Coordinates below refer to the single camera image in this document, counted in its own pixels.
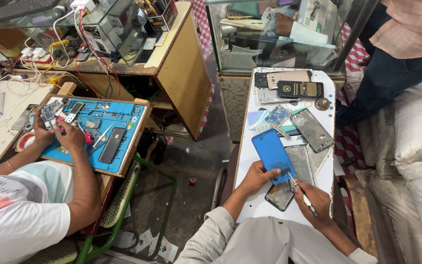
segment gold bracelet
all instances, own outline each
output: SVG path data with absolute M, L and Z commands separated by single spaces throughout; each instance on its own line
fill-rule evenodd
M 8 164 L 9 168 L 11 168 L 11 170 L 15 171 L 14 167 L 10 165 L 9 160 L 6 161 L 6 163 Z

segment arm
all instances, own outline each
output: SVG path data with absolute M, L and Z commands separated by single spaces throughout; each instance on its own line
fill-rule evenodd
M 243 204 L 250 195 L 256 195 L 258 191 L 272 178 L 281 173 L 280 169 L 274 169 L 264 172 L 262 161 L 255 161 L 249 168 L 247 175 L 237 189 L 232 192 L 231 196 L 222 205 L 231 215 L 234 222 L 239 217 Z
M 254 162 L 250 166 L 242 183 L 222 207 L 217 207 L 204 216 L 203 225 L 188 240 L 175 264 L 209 264 L 222 255 L 247 198 L 258 193 L 268 180 L 281 172 L 279 169 L 268 172 L 263 172 L 263 170 L 261 161 Z
M 356 263 L 377 263 L 377 259 L 366 252 L 359 249 L 336 225 L 330 218 L 330 195 L 319 188 L 296 180 L 299 186 L 305 191 L 312 206 L 320 214 L 315 218 L 308 206 L 303 201 L 302 192 L 299 188 L 295 188 L 295 200 L 304 217 L 312 224 L 312 226 L 322 233 L 335 247 L 345 256 Z
M 0 164 L 0 175 L 9 175 L 20 167 L 35 162 L 40 155 L 42 155 L 45 148 L 55 140 L 54 131 L 46 130 L 42 118 L 40 118 L 42 108 L 43 107 L 38 107 L 34 115 L 33 128 L 35 141 L 22 152 Z
M 66 135 L 61 135 L 60 127 Z M 68 203 L 71 219 L 66 235 L 90 225 L 100 217 L 100 194 L 91 164 L 84 149 L 85 135 L 81 129 L 63 121 L 54 126 L 56 137 L 61 145 L 69 151 L 74 167 L 73 202 Z

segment blue silicone repair mat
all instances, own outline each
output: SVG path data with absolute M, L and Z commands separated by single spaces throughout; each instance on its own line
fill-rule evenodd
M 66 114 L 66 116 L 76 102 L 84 103 L 75 120 L 79 121 L 85 132 L 94 136 L 93 143 L 90 146 L 95 144 L 97 139 L 101 137 L 110 125 L 113 124 L 105 135 L 107 137 L 110 136 L 110 133 L 112 133 L 112 130 L 115 127 L 126 128 L 124 140 L 121 141 L 114 159 L 110 164 L 98 161 L 107 140 L 99 141 L 98 144 L 101 144 L 101 146 L 96 146 L 96 149 L 92 149 L 91 147 L 88 147 L 87 144 L 84 144 L 84 147 L 87 149 L 86 151 L 91 153 L 89 155 L 89 162 L 93 168 L 118 173 L 128 145 L 133 140 L 132 137 L 135 134 L 135 130 L 138 128 L 137 124 L 140 122 L 144 106 L 135 105 L 133 103 L 71 99 L 63 109 L 63 113 Z M 89 126 L 98 125 L 98 128 L 86 127 L 86 124 Z M 45 149 L 42 155 L 49 158 L 73 162 L 71 155 L 61 147 L 61 144 L 57 139 Z

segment precision screwdriver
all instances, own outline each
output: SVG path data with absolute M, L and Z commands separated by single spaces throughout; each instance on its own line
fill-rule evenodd
M 302 196 L 304 198 L 304 203 L 308 206 L 308 208 L 312 211 L 312 213 L 314 214 L 314 217 L 318 217 L 319 214 L 317 213 L 317 211 L 315 210 L 315 208 L 312 206 L 312 203 L 310 202 L 310 200 L 308 199 L 307 195 L 305 194 L 304 190 L 302 190 L 302 188 L 299 186 L 299 184 L 297 184 L 297 182 L 294 180 L 294 178 L 291 176 L 291 174 L 289 174 L 291 179 L 293 179 L 294 182 L 294 186 L 299 187 L 299 189 L 301 189 L 302 192 Z

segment blue phone back cover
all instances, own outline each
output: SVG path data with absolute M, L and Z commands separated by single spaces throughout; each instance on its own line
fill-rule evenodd
M 293 177 L 296 176 L 293 164 L 284 150 L 283 143 L 281 143 L 276 130 L 268 129 L 267 131 L 254 136 L 252 138 L 252 143 L 267 171 L 273 169 L 281 170 L 278 179 L 271 180 L 273 184 L 276 185 L 290 179 L 291 177 L 289 174 Z

